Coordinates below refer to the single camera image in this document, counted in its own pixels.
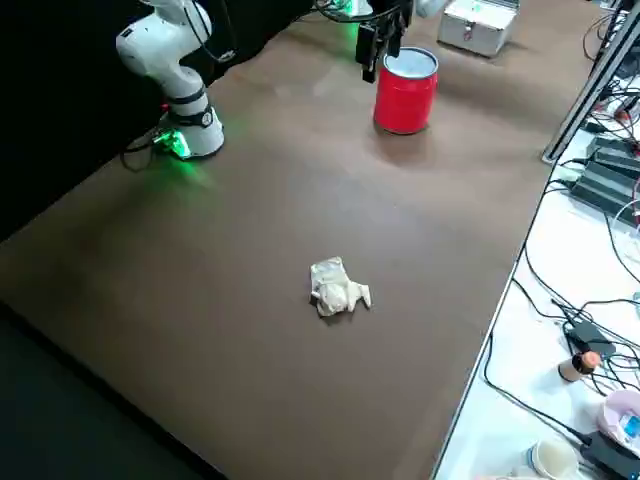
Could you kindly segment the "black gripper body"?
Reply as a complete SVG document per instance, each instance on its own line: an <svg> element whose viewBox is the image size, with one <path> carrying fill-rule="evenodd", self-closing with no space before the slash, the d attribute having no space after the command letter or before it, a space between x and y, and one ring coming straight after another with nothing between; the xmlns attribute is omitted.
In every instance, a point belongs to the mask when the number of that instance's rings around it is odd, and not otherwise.
<svg viewBox="0 0 640 480"><path fill-rule="evenodd" d="M372 0L373 16L376 19L401 18L409 25L413 13L413 0Z"/></svg>

